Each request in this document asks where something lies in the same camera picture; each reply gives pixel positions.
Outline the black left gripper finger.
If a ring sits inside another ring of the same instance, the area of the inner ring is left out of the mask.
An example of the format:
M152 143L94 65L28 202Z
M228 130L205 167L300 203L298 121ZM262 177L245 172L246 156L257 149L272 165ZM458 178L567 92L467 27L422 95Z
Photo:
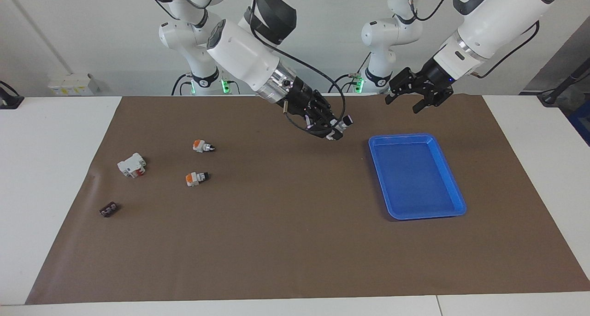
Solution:
M415 104L412 108L415 114L418 114L426 107L438 107L453 95L453 87L448 86L444 89L435 89L434 87L423 87L417 89L416 93L423 95L423 99Z
M390 105L398 96L411 93L424 94L424 83L426 74L424 72L412 72L408 66L392 77L389 81L390 95L385 97L385 103Z

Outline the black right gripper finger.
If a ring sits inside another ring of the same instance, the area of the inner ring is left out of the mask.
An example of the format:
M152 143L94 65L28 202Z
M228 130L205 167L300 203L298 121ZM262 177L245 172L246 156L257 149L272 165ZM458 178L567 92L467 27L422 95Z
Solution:
M314 122L309 115L304 115L304 120L304 131L310 135L329 141L339 141L344 137L341 123L336 118L329 120L327 124L322 124L322 121Z
M343 128L342 119L334 115L330 103L318 90L313 91L314 128Z

